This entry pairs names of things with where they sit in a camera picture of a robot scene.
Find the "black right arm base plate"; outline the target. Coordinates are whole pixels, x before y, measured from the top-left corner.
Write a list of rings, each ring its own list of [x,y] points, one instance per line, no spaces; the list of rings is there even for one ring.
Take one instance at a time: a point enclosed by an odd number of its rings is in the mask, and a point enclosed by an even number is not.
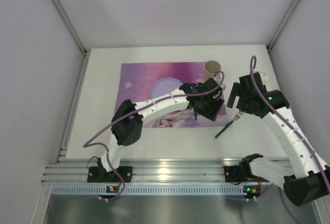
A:
[[[224,166],[225,182],[240,184],[243,182],[261,182],[261,178],[252,175],[249,166],[234,165]]]

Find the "purple pink princess placemat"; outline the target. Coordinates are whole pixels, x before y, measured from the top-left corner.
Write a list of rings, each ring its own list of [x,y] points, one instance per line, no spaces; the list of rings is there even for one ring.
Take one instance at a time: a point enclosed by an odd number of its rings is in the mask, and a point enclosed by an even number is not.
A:
[[[150,62],[123,63],[121,65],[119,89],[115,109],[127,99],[142,102],[172,92],[184,83],[204,83],[215,77],[221,81],[218,62]],[[158,117],[144,127],[213,127],[228,122],[225,107],[221,107],[216,121],[210,121],[193,109],[174,111]]]

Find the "beige paper cup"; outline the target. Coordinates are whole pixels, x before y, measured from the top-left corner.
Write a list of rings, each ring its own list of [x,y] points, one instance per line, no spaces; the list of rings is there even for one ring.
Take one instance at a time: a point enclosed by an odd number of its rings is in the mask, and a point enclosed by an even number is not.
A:
[[[207,81],[209,78],[213,77],[217,72],[221,70],[221,65],[215,60],[209,60],[205,62],[203,67],[203,79]]]

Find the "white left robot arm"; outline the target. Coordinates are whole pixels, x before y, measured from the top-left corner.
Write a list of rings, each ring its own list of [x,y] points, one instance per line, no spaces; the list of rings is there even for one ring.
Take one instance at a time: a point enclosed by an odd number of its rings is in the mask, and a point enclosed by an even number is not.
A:
[[[163,120],[167,114],[193,113],[215,122],[223,106],[221,85],[214,78],[204,83],[184,83],[175,90],[160,97],[133,103],[122,102],[111,121],[111,138],[106,152],[98,159],[101,174],[108,174],[119,168],[123,148],[136,143],[144,125]]]

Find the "lilac plastic plate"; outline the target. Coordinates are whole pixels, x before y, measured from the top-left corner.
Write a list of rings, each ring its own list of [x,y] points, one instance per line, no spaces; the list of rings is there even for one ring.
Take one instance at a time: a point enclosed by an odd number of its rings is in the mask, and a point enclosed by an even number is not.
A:
[[[149,90],[149,98],[154,99],[179,88],[183,83],[173,77],[164,77],[153,83]]]

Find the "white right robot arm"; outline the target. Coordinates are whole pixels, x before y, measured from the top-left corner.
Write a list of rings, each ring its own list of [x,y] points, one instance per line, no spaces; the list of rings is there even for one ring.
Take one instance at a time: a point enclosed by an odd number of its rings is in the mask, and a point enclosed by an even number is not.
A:
[[[265,179],[281,188],[296,206],[329,195],[329,165],[311,147],[298,126],[289,102],[279,90],[268,91],[259,73],[245,75],[234,83],[227,107],[259,117],[275,135],[285,151],[292,170],[255,153],[239,163],[246,180]]]

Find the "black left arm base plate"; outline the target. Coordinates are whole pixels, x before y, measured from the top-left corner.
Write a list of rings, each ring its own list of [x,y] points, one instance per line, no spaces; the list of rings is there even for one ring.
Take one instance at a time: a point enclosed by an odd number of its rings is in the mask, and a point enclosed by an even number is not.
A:
[[[115,174],[113,171],[103,173],[97,166],[90,167],[88,170],[87,182],[88,183],[120,183],[120,182],[130,183],[133,177],[133,167],[120,166],[117,169],[117,173],[122,177],[122,179],[120,179],[119,176]]]

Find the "silver fork blue handle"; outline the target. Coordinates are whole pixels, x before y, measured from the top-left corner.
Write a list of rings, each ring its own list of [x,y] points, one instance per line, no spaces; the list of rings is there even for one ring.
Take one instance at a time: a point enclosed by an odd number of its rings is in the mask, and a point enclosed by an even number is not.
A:
[[[244,112],[239,111],[235,114],[235,116],[233,117],[233,119],[224,126],[223,129],[221,129],[216,135],[215,135],[215,139],[218,139],[235,121],[239,120],[242,116],[244,115]]]

